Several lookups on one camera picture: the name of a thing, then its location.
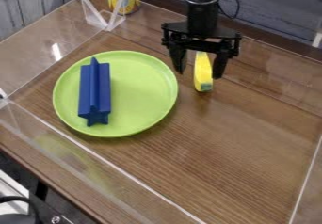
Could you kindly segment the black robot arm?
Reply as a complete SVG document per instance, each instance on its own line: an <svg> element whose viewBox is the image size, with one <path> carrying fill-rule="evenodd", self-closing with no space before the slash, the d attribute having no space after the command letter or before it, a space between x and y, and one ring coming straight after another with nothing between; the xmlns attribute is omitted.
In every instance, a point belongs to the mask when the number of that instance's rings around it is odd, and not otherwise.
<svg viewBox="0 0 322 224"><path fill-rule="evenodd" d="M183 73L189 50L213 53L214 79L225 75L227 61L239 55L242 33L219 26L219 0L185 0L187 15L185 22L163 23L161 44L169 49L174 68Z"/></svg>

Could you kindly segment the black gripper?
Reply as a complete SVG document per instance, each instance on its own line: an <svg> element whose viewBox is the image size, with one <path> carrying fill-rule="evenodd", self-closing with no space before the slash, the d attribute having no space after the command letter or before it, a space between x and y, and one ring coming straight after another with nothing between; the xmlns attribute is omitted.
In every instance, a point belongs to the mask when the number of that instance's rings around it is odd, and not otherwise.
<svg viewBox="0 0 322 224"><path fill-rule="evenodd" d="M217 54L213 63L213 78L221 79L230 57L239 55L242 34L231 28L217 26L207 36L189 32L187 22L163 23L161 25L166 46L177 72L183 74L187 63L187 50Z"/></svg>

